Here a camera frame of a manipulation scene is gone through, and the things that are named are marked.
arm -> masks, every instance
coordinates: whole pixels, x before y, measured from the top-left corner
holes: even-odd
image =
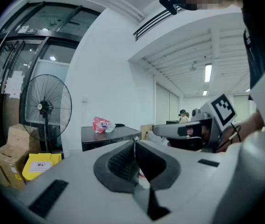
[[[238,125],[241,126],[241,129],[239,131],[239,136],[240,136],[241,141],[243,141],[251,133],[261,130],[264,126],[264,122],[262,120],[260,112],[257,110],[247,120],[245,120],[244,122],[241,122]],[[228,127],[223,133],[222,143],[224,143],[232,135],[232,133],[233,133],[233,127]],[[236,143],[236,142],[239,142],[238,136],[235,136],[232,139],[232,143]],[[223,147],[218,149],[217,152],[219,153],[219,152],[225,151],[229,145],[230,145],[230,142],[228,142]]]

ceiling light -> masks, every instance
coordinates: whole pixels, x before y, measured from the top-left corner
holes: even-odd
[[[212,70],[211,64],[205,65],[205,82],[210,81],[211,70]]]

yellow plastic bin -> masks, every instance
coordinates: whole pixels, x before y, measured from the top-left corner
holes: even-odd
[[[31,181],[61,160],[61,154],[29,154],[22,175]]]

table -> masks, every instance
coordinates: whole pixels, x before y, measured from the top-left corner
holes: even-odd
[[[111,133],[95,133],[91,126],[81,127],[82,150],[84,152],[124,140],[131,140],[136,136],[141,139],[141,131],[126,126],[116,127]]]

cable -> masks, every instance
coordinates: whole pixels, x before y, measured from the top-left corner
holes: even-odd
[[[228,143],[229,141],[230,141],[230,144],[232,144],[232,139],[237,135],[238,136],[238,138],[239,138],[239,142],[241,142],[241,139],[240,139],[240,135],[239,135],[239,131],[240,131],[240,129],[241,129],[241,126],[234,126],[232,123],[231,123],[231,125],[232,125],[232,127],[233,127],[233,133],[232,133],[232,135],[222,144],[222,145],[220,145],[219,147],[217,147],[216,149],[215,149],[215,151],[216,150],[218,150],[218,149],[220,149],[221,147],[223,147],[226,143]]]

